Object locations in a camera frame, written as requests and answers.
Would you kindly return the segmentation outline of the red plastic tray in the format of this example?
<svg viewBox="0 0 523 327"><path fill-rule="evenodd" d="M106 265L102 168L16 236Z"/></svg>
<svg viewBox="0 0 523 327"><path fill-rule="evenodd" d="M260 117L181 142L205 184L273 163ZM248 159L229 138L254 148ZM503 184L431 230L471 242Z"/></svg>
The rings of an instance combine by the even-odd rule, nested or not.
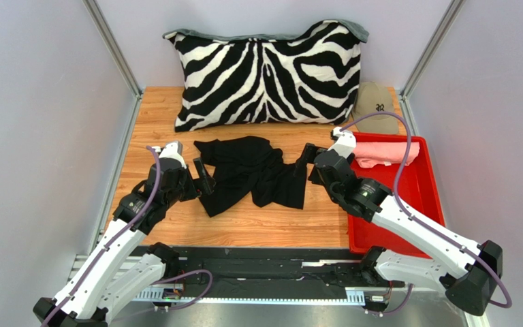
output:
<svg viewBox="0 0 523 327"><path fill-rule="evenodd" d="M426 140L420 136L413 136L411 140L412 143L419 144L419 154L402 171L398 184L399 196L404 204L412 206L433 221L444 225L445 220ZM392 188L398 164L361 168L356 162L353 162L351 168L357 176L373 178ZM349 215L348 223L349 250L352 253L365 254L372 246L379 246L404 255L428 257L423 251L401 237L361 218Z"/></svg>

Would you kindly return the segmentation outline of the black t-shirt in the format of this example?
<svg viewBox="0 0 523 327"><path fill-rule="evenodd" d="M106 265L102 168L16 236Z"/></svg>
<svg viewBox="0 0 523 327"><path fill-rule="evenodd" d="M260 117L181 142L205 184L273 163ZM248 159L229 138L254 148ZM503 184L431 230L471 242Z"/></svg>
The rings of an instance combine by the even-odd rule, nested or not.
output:
<svg viewBox="0 0 523 327"><path fill-rule="evenodd" d="M257 136L193 143L204 164L213 166L214 191L200 202L209 217L217 216L250 194L254 205L270 203L303 209L307 169L285 163L283 151Z"/></svg>

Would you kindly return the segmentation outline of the left aluminium frame post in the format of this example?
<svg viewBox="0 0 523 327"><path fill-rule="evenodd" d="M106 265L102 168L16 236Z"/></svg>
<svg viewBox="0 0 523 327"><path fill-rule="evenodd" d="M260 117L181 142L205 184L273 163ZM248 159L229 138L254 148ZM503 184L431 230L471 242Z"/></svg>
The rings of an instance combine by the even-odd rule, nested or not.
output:
<svg viewBox="0 0 523 327"><path fill-rule="evenodd" d="M130 68L125 58L125 55L121 50L121 47L119 46L108 24L108 21L102 12L102 9L100 8L100 5L96 0L83 0L82 2L87 8L129 90L132 92L135 98L140 99L143 95L142 87L139 85L136 77L134 76L132 69Z"/></svg>

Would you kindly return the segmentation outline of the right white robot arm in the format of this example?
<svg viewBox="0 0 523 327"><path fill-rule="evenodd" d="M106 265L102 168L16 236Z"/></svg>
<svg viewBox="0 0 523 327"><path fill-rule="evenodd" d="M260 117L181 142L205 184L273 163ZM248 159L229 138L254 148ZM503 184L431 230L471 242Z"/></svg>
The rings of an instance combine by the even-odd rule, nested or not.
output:
<svg viewBox="0 0 523 327"><path fill-rule="evenodd" d="M492 295L503 274L500 245L491 240L479 244L446 229L406 205L386 185L356 176L348 159L333 148L306 144L294 173L299 175L309 163L314 165L309 180L323 186L333 203L427 255L419 258L372 246L362 268L374 278L444 292L453 305L475 316L495 303Z"/></svg>

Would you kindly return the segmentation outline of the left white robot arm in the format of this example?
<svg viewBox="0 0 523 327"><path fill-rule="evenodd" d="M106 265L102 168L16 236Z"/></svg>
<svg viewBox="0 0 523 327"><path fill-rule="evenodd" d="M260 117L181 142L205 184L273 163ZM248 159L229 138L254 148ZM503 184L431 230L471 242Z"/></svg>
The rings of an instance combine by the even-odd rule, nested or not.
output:
<svg viewBox="0 0 523 327"><path fill-rule="evenodd" d="M33 312L43 326L108 326L149 286L183 290L189 274L181 272L178 252L163 243L151 245L121 276L117 272L175 203L212 193L215 182L204 163L200 158L193 162L197 178L183 159L156 160L147 179L121 199L105 234L78 272L54 297L37 301Z"/></svg>

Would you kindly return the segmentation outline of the right aluminium frame post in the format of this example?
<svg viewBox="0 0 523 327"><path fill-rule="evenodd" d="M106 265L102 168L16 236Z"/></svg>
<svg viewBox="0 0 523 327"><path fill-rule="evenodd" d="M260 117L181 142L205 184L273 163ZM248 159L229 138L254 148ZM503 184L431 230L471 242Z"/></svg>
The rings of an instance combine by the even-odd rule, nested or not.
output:
<svg viewBox="0 0 523 327"><path fill-rule="evenodd" d="M440 19L436 29L434 30L431 38L429 39L422 55L418 59L413 71L409 75L406 81L405 87L401 91L403 98L408 98L414 92L420 78L423 76L424 71L430 64L435 52L439 49L441 42L447 35L451 26L457 19L462 7L466 3L465 0L452 0L449 2L447 9Z"/></svg>

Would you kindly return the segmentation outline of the rolled pink t-shirt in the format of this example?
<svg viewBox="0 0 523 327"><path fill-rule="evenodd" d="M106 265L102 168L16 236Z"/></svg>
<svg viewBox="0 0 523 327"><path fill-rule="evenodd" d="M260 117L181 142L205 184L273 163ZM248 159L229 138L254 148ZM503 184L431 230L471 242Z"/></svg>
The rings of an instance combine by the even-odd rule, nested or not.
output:
<svg viewBox="0 0 523 327"><path fill-rule="evenodd" d="M407 149L406 142L358 142L353 149L354 159L361 168L400 164Z"/></svg>

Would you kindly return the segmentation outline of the beige baseball cap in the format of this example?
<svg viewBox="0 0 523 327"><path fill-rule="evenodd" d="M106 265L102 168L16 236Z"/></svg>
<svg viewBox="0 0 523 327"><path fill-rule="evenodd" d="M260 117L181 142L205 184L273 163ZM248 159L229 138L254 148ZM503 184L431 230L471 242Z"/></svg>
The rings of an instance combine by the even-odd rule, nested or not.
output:
<svg viewBox="0 0 523 327"><path fill-rule="evenodd" d="M392 94L380 84L363 82L352 111L353 120L376 112L394 113ZM363 133L396 135L399 132L397 119L386 114L361 120L355 126Z"/></svg>

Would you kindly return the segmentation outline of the aluminium frame post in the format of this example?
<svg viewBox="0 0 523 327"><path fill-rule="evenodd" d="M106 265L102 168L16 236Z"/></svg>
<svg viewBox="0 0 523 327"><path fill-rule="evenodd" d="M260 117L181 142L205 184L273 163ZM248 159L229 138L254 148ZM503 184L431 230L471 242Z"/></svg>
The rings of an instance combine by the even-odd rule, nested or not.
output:
<svg viewBox="0 0 523 327"><path fill-rule="evenodd" d="M405 87L401 91L403 98L408 98L414 92L420 78L423 76L424 71L430 64L435 52L439 49L441 42L447 35L451 26L457 19L462 7L466 3L465 0L452 0L449 2L447 9L440 19L436 29L434 30L431 38L429 39L422 55L418 59L413 71L409 75L406 81Z"/></svg>
<svg viewBox="0 0 523 327"><path fill-rule="evenodd" d="M108 24L108 21L102 12L102 9L100 8L100 5L96 0L83 0L82 2L87 8L129 90L132 92L135 98L140 99L143 95L142 87L139 85L136 77L134 76L132 69L130 68L125 58L125 55L121 50L121 47L119 46Z"/></svg>

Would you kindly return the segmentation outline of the zebra striped pillow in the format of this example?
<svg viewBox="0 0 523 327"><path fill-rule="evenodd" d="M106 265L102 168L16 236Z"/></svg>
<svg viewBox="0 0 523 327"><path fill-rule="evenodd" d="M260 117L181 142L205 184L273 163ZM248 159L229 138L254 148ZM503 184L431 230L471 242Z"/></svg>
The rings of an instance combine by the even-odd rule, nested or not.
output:
<svg viewBox="0 0 523 327"><path fill-rule="evenodd" d="M163 38L177 52L184 79L174 129L343 123L358 96L361 46L369 35L338 19L320 20L300 35L167 32Z"/></svg>

